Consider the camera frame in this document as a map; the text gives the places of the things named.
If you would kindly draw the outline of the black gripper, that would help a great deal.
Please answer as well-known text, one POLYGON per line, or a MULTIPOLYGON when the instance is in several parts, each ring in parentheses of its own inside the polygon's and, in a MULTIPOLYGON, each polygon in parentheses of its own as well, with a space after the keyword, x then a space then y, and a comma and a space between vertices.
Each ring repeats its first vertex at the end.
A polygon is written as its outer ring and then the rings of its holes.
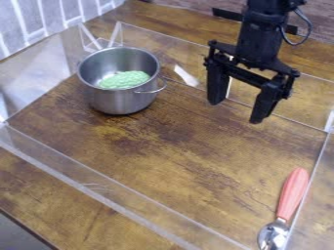
POLYGON ((294 79, 299 72, 278 59, 282 43, 298 46, 306 42, 293 42, 286 35, 290 13, 303 21, 306 16, 301 6, 306 0, 247 0, 245 18, 235 45, 208 41, 208 56, 204 58, 207 69, 207 100, 212 105, 226 99, 230 77, 259 87, 250 123, 259 124, 270 116, 282 99, 293 95, 294 79), (251 73, 251 69, 270 70, 277 75, 267 81, 251 73))

